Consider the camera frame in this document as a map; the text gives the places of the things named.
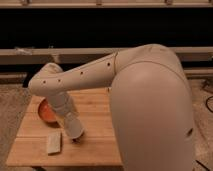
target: black dot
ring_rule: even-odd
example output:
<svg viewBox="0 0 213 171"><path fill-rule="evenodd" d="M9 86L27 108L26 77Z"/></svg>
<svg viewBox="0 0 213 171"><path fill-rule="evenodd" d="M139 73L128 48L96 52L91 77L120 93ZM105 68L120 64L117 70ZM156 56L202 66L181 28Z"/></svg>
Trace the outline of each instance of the black dot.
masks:
<svg viewBox="0 0 213 171"><path fill-rule="evenodd" d="M191 128L191 129L187 132L186 137L187 137L187 138L190 137L190 136L192 135L192 133L193 133L193 128Z"/></svg>

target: wooden block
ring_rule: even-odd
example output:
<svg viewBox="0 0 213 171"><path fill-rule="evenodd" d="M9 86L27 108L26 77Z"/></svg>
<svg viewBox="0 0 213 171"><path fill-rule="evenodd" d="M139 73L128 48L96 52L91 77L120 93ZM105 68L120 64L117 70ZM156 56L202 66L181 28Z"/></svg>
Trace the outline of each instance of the wooden block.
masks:
<svg viewBox="0 0 213 171"><path fill-rule="evenodd" d="M55 154L61 151L61 131L47 135L47 154Z"/></svg>

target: table leg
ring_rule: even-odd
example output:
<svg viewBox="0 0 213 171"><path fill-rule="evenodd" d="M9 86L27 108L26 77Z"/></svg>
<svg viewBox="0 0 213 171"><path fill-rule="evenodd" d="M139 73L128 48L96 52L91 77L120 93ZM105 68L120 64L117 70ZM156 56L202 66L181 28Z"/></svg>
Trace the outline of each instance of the table leg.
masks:
<svg viewBox="0 0 213 171"><path fill-rule="evenodd" d="M32 166L32 168L35 170L35 171L46 171L44 168L42 168L41 166Z"/></svg>

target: wood grain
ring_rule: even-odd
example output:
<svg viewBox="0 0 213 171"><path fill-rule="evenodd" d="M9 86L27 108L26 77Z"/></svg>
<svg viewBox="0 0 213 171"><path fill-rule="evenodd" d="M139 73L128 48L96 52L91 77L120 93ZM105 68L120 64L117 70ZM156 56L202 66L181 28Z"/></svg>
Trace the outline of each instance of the wood grain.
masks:
<svg viewBox="0 0 213 171"><path fill-rule="evenodd" d="M70 95L85 128L80 144L72 143L61 128L48 127L40 120L37 109L43 98L33 96L8 157L8 165L121 165L110 117L108 89L72 91ZM46 136L57 130L63 134L62 152L48 156Z"/></svg>
<svg viewBox="0 0 213 171"><path fill-rule="evenodd" d="M208 0L173 0L168 5L166 0L33 0L22 5L20 0L0 0L0 8L99 8L99 7L212 7Z"/></svg>

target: floor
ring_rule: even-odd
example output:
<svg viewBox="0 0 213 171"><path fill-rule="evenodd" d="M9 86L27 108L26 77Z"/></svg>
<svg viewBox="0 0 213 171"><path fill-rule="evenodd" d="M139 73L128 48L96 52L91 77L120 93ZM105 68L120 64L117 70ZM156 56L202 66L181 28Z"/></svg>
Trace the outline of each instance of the floor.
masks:
<svg viewBox="0 0 213 171"><path fill-rule="evenodd" d="M19 81L8 84L7 79L0 79L0 171L33 171L30 167L7 167L7 159L10 147L16 136L17 130L23 118L25 109L29 104L31 95L26 88L22 88ZM204 163L210 170L213 170L213 114L208 112L203 105L205 98L210 93L201 90L203 80L190 80L193 89L193 101L195 107L196 124L196 157ZM47 171L122 171L121 167L71 167L71 168L46 168ZM196 164L196 171L205 171Z"/></svg>

